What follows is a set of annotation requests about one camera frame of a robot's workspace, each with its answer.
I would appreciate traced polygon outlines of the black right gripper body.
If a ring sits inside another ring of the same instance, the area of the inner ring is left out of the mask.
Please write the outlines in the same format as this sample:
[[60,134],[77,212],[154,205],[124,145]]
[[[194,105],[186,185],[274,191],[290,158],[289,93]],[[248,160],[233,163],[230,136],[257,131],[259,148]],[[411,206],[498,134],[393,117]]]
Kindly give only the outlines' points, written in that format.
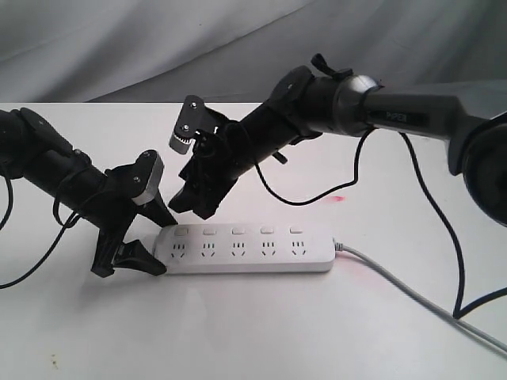
[[183,186],[192,186],[198,194],[228,193],[254,167],[254,125],[247,118],[204,118],[204,122],[191,141],[192,156],[179,177]]

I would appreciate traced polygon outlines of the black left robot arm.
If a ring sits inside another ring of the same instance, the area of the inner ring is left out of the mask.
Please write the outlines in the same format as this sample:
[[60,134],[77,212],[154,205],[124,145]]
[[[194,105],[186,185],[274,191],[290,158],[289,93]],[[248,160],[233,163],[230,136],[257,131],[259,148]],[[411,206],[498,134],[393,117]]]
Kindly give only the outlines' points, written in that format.
[[2,177],[26,179],[53,198],[54,213],[65,205],[99,229],[91,271],[102,278],[117,268],[166,273],[141,241],[123,241],[138,215],[160,227],[176,224],[158,188],[163,168],[159,153],[146,150],[132,164],[101,172],[33,110],[1,113]]

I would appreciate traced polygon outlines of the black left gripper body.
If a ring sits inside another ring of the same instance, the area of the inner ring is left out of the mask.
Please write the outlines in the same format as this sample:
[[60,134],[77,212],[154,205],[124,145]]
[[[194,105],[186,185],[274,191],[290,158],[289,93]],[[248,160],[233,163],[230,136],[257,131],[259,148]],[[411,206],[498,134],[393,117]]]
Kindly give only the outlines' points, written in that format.
[[94,210],[98,212],[99,234],[91,272],[100,277],[112,275],[115,268],[139,268],[135,260],[143,251],[142,243],[139,240],[123,242],[138,211],[127,190],[134,178],[132,170],[131,165],[108,169],[105,186],[93,200]]

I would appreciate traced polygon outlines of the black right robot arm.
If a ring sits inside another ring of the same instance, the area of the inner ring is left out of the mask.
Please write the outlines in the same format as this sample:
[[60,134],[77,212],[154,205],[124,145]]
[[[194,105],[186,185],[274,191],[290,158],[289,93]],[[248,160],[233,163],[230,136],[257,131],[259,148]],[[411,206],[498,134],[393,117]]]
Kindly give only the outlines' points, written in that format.
[[240,120],[187,96],[170,147],[190,159],[169,206],[208,219],[242,174],[283,147],[324,134],[361,138],[372,128],[442,141],[450,174],[463,178],[489,218],[505,224],[505,80],[390,87],[334,70],[321,55],[289,71]]

